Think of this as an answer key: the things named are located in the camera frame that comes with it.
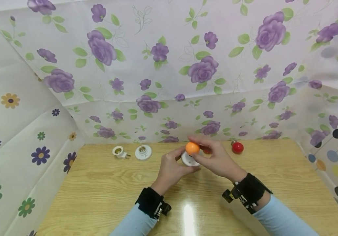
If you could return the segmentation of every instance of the light blue sleeve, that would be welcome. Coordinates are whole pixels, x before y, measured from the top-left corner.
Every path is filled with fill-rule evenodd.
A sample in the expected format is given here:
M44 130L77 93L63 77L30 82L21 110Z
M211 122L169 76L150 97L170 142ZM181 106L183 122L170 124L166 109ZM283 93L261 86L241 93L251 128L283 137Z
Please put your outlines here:
M273 195L271 195L268 204L253 216L259 220L271 236L318 235Z
M157 220L140 211L136 203L110 236L146 236L156 223Z

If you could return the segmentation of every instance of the left hand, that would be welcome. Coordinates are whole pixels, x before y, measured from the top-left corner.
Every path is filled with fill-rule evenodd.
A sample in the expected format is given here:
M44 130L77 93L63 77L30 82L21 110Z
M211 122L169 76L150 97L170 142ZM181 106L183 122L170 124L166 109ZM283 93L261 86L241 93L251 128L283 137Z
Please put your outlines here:
M176 185L182 176L200 170L200 167L181 166L177 163L184 151L185 146L182 146L161 157L160 171L156 181L151 185L151 188L161 196Z

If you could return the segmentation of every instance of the blue dot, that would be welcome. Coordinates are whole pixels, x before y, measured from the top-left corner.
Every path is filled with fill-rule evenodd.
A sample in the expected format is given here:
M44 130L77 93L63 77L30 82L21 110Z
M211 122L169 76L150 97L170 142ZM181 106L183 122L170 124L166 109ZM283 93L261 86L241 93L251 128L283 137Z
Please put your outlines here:
M338 154L336 153L336 151L328 150L328 153L326 155L328 156L328 159L331 162L337 162L338 161Z
M315 162L316 161L316 157L313 155L313 154L309 154L308 155L308 159L311 163Z

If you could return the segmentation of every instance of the orange dot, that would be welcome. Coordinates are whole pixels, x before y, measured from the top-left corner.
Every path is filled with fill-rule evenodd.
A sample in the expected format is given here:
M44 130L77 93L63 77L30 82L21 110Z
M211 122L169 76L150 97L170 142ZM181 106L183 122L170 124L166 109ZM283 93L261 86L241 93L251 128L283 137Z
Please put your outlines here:
M193 143L193 142L188 142L186 144L186 152L192 156L194 153L199 153L200 147L198 144Z
M326 171L326 166L325 166L325 163L323 161L317 160L316 166L319 170Z

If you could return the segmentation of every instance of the wooden table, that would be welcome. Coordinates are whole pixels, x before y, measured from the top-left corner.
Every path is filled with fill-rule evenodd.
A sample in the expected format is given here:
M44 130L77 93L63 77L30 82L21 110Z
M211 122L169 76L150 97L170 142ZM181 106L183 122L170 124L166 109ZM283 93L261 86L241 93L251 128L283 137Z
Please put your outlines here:
M338 205L325 184L291 140L243 141L243 154L233 159L255 174L275 196L320 235L338 235ZM156 179L162 154L183 143L150 144L146 161L134 157L138 144L124 144L130 159L116 159L114 145L84 146L40 226L38 235L109 235L132 208L144 187ZM185 176L164 200L173 209L161 216L150 235L259 235L263 227L240 203L221 194L232 184L204 167Z

